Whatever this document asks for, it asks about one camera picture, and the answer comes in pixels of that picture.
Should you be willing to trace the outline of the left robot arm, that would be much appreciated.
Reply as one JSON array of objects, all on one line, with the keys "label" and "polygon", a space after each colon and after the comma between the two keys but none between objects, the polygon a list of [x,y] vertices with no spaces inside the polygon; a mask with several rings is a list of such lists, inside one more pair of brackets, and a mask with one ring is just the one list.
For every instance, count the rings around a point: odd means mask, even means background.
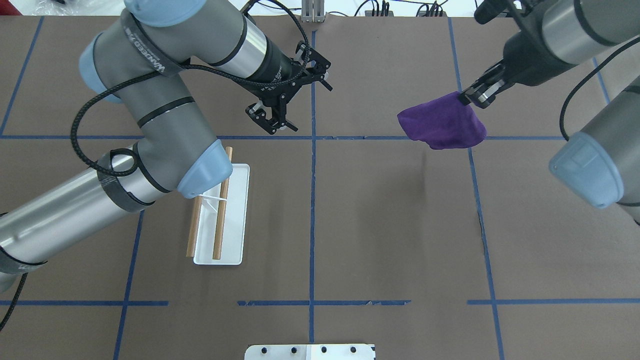
[{"label": "left robot arm", "polygon": [[[323,74],[308,68],[309,37],[297,16],[286,13],[302,35],[294,57],[227,0],[126,0],[118,20],[78,59],[95,96],[74,117],[70,142],[87,168],[2,215],[1,290],[167,193],[191,199],[231,175],[222,142],[183,82],[183,71],[222,76],[256,96],[247,113],[266,132],[295,129],[286,119],[288,102]],[[102,100],[123,103],[142,139],[94,161],[80,148],[78,130]]]}]

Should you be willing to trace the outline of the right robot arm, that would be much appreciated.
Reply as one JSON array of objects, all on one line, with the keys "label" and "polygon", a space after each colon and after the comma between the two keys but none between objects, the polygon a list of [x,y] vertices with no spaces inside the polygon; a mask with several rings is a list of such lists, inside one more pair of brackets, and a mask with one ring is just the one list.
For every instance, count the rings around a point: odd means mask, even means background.
[{"label": "right robot arm", "polygon": [[640,220],[639,78],[612,97],[581,130],[569,134],[566,113],[578,91],[615,57],[639,43],[637,0],[485,0],[475,10],[486,24],[508,12],[518,32],[503,46],[502,59],[458,96],[480,109],[516,84],[544,84],[610,51],[569,92],[558,116],[564,146],[551,158],[550,173],[594,208],[617,205]]}]

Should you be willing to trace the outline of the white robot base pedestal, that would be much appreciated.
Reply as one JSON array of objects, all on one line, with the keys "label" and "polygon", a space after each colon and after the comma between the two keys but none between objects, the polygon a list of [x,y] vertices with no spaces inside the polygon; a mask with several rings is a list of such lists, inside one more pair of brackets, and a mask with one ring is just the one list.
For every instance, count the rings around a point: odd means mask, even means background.
[{"label": "white robot base pedestal", "polygon": [[375,360],[373,344],[255,344],[247,347],[245,360]]}]

